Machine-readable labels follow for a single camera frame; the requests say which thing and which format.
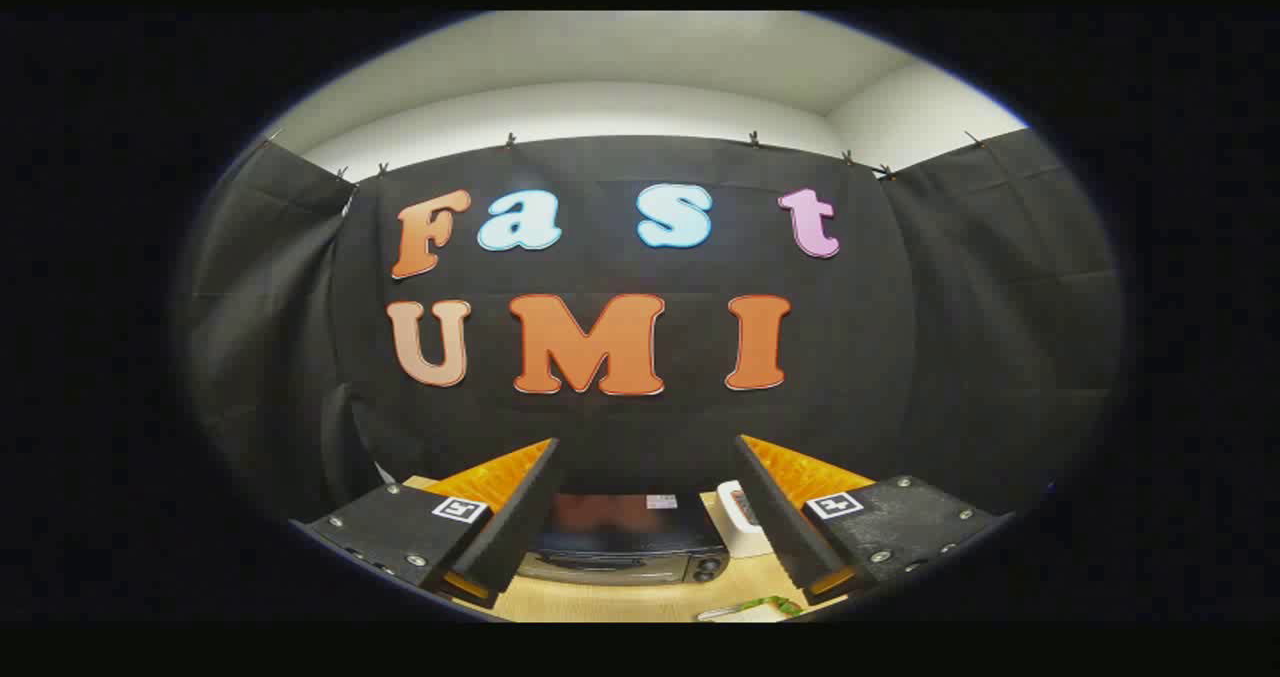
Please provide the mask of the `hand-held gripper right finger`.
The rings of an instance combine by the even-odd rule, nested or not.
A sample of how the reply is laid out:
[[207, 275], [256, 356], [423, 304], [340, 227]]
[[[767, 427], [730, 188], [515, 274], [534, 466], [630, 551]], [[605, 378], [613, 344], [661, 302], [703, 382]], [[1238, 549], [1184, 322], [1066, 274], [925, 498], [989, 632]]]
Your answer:
[[1015, 517], [914, 475], [873, 480], [758, 436], [735, 436], [733, 456], [754, 516], [812, 605], [915, 580]]

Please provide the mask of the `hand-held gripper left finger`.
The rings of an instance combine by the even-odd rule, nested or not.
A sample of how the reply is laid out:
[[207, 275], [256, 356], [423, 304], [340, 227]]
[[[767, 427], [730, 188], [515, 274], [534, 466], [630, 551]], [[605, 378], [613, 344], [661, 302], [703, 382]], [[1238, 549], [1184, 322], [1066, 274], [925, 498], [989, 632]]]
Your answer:
[[561, 443], [525, 445], [422, 486], [388, 484], [297, 529], [425, 593], [493, 608], [561, 488]]

